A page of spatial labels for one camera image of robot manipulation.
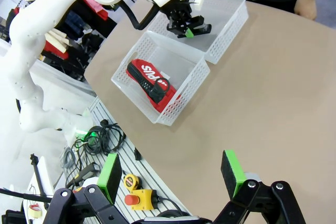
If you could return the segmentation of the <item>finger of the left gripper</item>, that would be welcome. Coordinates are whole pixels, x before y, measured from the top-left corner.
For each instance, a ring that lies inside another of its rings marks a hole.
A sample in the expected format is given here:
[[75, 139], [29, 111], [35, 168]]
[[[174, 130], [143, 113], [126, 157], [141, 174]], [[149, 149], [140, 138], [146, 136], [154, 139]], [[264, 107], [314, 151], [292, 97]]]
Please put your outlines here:
[[175, 35], [178, 38], [193, 38], [194, 34], [190, 28], [185, 26], [184, 24], [180, 24], [173, 20], [170, 20], [166, 26], [167, 30]]
[[190, 19], [188, 27], [189, 28], [196, 28], [196, 27], [199, 27], [199, 26], [202, 26], [202, 25], [204, 25], [204, 17], [203, 16], [195, 16], [195, 17], [192, 17]]

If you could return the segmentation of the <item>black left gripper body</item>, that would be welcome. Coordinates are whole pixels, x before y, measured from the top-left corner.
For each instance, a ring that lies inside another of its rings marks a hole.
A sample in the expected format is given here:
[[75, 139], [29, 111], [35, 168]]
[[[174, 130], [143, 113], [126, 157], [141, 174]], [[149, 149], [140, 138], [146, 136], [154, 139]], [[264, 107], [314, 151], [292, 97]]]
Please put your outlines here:
[[160, 7], [160, 12], [165, 14], [168, 19], [190, 20], [192, 18], [191, 3], [188, 0], [170, 0]]

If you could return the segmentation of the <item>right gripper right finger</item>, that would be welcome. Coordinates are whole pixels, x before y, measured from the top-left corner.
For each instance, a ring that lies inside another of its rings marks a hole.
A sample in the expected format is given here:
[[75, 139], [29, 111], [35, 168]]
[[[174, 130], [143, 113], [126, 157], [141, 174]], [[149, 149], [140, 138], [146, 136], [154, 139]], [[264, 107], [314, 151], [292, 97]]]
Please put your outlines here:
[[221, 172], [230, 201], [213, 223], [244, 223], [251, 212], [266, 223], [305, 223], [290, 185], [283, 180], [270, 186], [244, 173], [233, 150], [224, 150]]

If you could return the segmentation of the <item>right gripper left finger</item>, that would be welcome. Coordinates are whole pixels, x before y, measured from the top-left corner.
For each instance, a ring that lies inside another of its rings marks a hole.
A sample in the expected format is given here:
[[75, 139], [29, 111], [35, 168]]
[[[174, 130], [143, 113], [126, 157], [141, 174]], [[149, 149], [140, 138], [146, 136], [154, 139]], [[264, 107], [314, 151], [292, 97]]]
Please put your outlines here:
[[54, 193], [43, 223], [83, 223], [89, 217], [96, 217], [99, 223], [126, 223], [115, 206], [121, 177], [119, 155], [111, 153], [96, 184], [78, 191], [60, 188]]

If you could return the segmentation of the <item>person left hand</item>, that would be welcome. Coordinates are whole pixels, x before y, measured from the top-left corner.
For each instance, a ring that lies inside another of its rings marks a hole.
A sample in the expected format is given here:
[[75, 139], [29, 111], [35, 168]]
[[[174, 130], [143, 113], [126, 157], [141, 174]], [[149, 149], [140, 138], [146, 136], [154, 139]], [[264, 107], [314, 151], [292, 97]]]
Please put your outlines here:
[[297, 0], [294, 13], [309, 20], [315, 20], [317, 17], [316, 0]]

